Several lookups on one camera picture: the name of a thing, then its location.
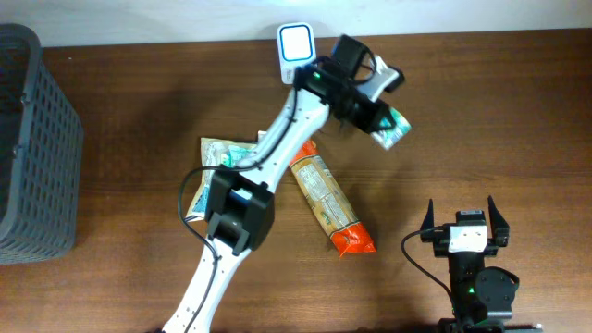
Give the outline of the orange noodle packet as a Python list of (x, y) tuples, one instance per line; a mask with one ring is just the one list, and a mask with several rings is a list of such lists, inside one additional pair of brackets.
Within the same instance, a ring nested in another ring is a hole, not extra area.
[(355, 214), (313, 140), (303, 144), (290, 162), (290, 171), (320, 227), (340, 256), (346, 253), (376, 252), (373, 239)]

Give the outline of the beige snack bag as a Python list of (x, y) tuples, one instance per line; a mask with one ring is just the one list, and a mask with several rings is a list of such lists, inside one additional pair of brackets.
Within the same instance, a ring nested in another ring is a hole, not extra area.
[[(201, 160), (204, 167), (218, 167), (220, 166), (220, 155), (223, 149), (229, 144), (254, 144), (256, 142), (235, 142), (231, 140), (222, 140), (214, 138), (201, 138)], [(193, 199), (190, 208), (187, 211), (186, 218), (190, 222), (204, 220), (206, 205), (208, 201), (209, 191), (213, 170), (206, 170), (202, 173), (201, 184)]]

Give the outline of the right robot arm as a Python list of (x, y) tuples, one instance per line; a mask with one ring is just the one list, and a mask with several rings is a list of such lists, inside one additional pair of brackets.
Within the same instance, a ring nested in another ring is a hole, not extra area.
[(487, 198), (487, 210), (465, 210), (455, 214), (453, 223), (435, 225), (430, 203), (420, 227), (420, 239), (430, 243), (436, 257), (448, 260), (448, 294), (453, 317), (438, 321), (437, 331), (462, 332), (541, 332), (537, 325), (509, 326), (512, 303), (520, 286), (514, 273), (485, 265), (499, 249), (509, 245), (510, 226)]

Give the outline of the white cream tube gold cap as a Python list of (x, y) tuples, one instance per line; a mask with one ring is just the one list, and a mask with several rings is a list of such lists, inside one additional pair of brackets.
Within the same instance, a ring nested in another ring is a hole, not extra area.
[(257, 132), (257, 141), (260, 142), (265, 137), (266, 134), (267, 134), (266, 131), (259, 130)]

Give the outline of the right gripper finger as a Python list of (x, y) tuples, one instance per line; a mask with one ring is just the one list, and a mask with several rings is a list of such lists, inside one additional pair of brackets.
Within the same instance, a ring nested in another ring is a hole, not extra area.
[(489, 221), (493, 240), (496, 243), (508, 243), (510, 239), (510, 226), (501, 215), (491, 195), (487, 197)]
[(428, 202), (427, 211), (425, 214), (425, 218), (421, 225), (421, 230), (426, 231), (432, 229), (435, 226), (435, 218), (434, 218), (434, 205), (433, 200), (430, 199)]

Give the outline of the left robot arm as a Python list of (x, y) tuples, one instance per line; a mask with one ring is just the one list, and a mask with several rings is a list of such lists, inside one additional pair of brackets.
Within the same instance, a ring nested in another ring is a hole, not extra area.
[(207, 332), (217, 306), (241, 263), (264, 242), (275, 216), (275, 191), (303, 144), (330, 117), (365, 133), (392, 120), (380, 100), (404, 81), (368, 46), (341, 35), (330, 55), (297, 67), (289, 96), (256, 147), (236, 166), (211, 166), (203, 254), (166, 333)]

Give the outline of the teal Kleenex pack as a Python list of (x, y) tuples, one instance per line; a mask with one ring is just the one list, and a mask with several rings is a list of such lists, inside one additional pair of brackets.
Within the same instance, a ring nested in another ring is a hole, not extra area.
[(392, 148), (400, 139), (402, 139), (411, 129), (409, 121), (394, 107), (389, 110), (396, 121), (396, 126), (392, 129), (385, 129), (371, 133), (371, 137), (384, 150)]
[(233, 168), (255, 148), (254, 144), (229, 144), (220, 155), (220, 164)]

